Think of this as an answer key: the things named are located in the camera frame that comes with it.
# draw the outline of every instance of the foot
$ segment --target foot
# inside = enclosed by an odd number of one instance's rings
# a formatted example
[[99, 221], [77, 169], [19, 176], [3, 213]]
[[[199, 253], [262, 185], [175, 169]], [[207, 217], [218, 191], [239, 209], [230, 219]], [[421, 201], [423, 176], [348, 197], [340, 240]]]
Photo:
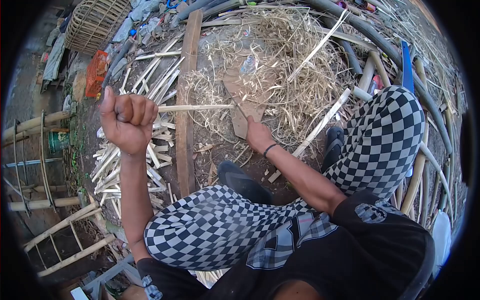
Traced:
[[324, 163], [320, 168], [321, 173], [325, 173], [330, 166], [338, 161], [344, 142], [343, 129], [340, 127], [330, 127], [327, 130], [326, 136]]
[[272, 204], [273, 195], [245, 174], [231, 161], [222, 161], [217, 168], [218, 180], [253, 203]]

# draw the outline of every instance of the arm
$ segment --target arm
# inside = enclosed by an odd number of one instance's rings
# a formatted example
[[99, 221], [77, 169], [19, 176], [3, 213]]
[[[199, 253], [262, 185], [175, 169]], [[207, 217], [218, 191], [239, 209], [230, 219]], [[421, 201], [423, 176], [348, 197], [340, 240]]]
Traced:
[[[263, 154], [268, 146], [275, 144], [268, 127], [255, 122], [251, 116], [248, 117], [247, 142], [260, 154]], [[338, 204], [347, 198], [325, 176], [304, 164], [281, 146], [273, 146], [266, 156], [293, 185], [300, 197], [314, 209], [327, 212], [332, 216]]]
[[105, 89], [100, 121], [106, 138], [121, 150], [122, 224], [135, 262], [151, 258], [144, 242], [145, 227], [153, 217], [145, 153], [157, 114], [155, 103], [143, 96], [115, 96], [111, 87]]

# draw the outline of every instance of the checkered pants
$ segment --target checkered pants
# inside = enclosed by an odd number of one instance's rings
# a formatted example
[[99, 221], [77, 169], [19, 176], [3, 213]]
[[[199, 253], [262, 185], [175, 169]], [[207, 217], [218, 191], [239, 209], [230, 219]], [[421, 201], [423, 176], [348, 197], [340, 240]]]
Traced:
[[[391, 86], [365, 103], [345, 129], [342, 155], [324, 175], [345, 194], [369, 189], [389, 198], [405, 176], [423, 136], [424, 115], [411, 92]], [[302, 199], [285, 206], [255, 204], [227, 186], [203, 188], [163, 209], [147, 224], [150, 254], [173, 267], [232, 267], [270, 231], [314, 210]]]

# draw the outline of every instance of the woven bamboo basket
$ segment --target woven bamboo basket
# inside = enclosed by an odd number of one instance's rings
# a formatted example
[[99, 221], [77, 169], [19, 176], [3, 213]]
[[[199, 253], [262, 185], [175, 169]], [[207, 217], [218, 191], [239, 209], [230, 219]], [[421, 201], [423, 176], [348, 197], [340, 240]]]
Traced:
[[103, 50], [130, 9], [129, 0], [83, 0], [68, 23], [65, 47], [90, 55]]

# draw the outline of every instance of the fist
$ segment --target fist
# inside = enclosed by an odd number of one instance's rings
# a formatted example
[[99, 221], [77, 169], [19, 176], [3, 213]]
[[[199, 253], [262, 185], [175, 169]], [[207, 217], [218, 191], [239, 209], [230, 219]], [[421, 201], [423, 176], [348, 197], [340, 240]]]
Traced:
[[105, 137], [121, 151], [145, 155], [157, 115], [158, 106], [152, 100], [135, 94], [115, 96], [110, 86], [105, 88], [100, 123]]
[[272, 138], [272, 132], [260, 122], [255, 122], [252, 116], [247, 117], [247, 122], [247, 143], [250, 148], [263, 154], [270, 145], [275, 144]]

